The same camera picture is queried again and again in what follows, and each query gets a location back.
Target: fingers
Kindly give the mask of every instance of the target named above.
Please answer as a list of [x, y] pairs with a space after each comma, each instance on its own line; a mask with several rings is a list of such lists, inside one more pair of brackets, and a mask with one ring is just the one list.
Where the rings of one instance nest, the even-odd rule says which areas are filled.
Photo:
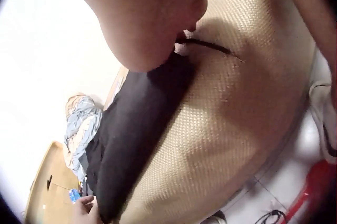
[[82, 198], [79, 198], [78, 200], [76, 200], [75, 204], [86, 205], [86, 204], [90, 203], [93, 200], [94, 200], [94, 196], [92, 196], [92, 195], [85, 196], [85, 197], [82, 197]]
[[93, 200], [94, 200], [94, 196], [86, 196], [86, 197], [79, 198], [75, 202], [74, 211], [77, 212], [77, 214], [82, 214], [82, 215], [88, 214], [89, 211], [86, 208], [86, 204], [90, 203]]
[[89, 215], [94, 219], [94, 220], [99, 220], [100, 219], [100, 215], [98, 213], [98, 205], [97, 204], [93, 204]]

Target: white wall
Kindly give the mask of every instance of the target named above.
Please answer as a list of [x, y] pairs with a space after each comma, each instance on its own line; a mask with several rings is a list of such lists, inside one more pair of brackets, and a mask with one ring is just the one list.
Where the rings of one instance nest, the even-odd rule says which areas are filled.
[[20, 215], [68, 97], [103, 104], [120, 64], [84, 0], [3, 0], [0, 55], [0, 190]]

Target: crumpled cloth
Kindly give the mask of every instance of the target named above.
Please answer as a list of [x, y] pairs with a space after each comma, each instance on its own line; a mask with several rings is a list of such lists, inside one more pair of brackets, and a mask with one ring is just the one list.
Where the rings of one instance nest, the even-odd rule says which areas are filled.
[[85, 153], [89, 142], [100, 126], [102, 111], [95, 106], [93, 99], [78, 93], [66, 104], [67, 129], [64, 136], [63, 155], [66, 166], [73, 171], [79, 181], [84, 180], [85, 171], [79, 158]]

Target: black cable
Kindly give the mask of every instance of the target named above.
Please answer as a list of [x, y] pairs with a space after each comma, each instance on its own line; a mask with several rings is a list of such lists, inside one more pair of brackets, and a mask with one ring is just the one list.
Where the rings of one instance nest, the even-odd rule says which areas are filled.
[[232, 55], [232, 56], [238, 58], [229, 48], [225, 48], [223, 46], [220, 46], [220, 45], [217, 45], [217, 44], [214, 44], [214, 43], [211, 43], [211, 42], [207, 42], [207, 41], [201, 41], [201, 40], [193, 39], [193, 38], [191, 38], [191, 39], [182, 38], [182, 39], [177, 39], [176, 43], [179, 43], [179, 44], [193, 43], [193, 44], [205, 46], [205, 47], [208, 47], [208, 48], [212, 48], [212, 49], [218, 50], [218, 51], [220, 51], [224, 54], [229, 54], [229, 55]]
[[258, 219], [257, 222], [255, 222], [254, 224], [258, 224], [259, 221], [261, 221], [261, 220], [262, 220], [261, 224], [266, 224], [266, 221], [271, 216], [277, 216], [277, 220], [272, 224], [277, 224], [278, 221], [281, 219], [281, 217], [284, 218], [284, 221], [285, 221], [286, 224], [288, 223], [288, 220], [286, 219], [286, 216], [285, 216], [284, 212], [282, 212], [280, 210], [273, 210], [269, 213], [266, 213], [264, 216], [262, 216], [260, 219]]

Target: person's arm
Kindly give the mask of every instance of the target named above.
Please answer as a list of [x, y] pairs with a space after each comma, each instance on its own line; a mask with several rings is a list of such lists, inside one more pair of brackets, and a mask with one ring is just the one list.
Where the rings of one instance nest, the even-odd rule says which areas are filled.
[[132, 71], [149, 71], [169, 57], [176, 35], [193, 26], [205, 0], [85, 0], [115, 57]]
[[336, 108], [336, 19], [326, 0], [293, 0], [317, 47], [329, 63], [332, 75], [332, 103]]

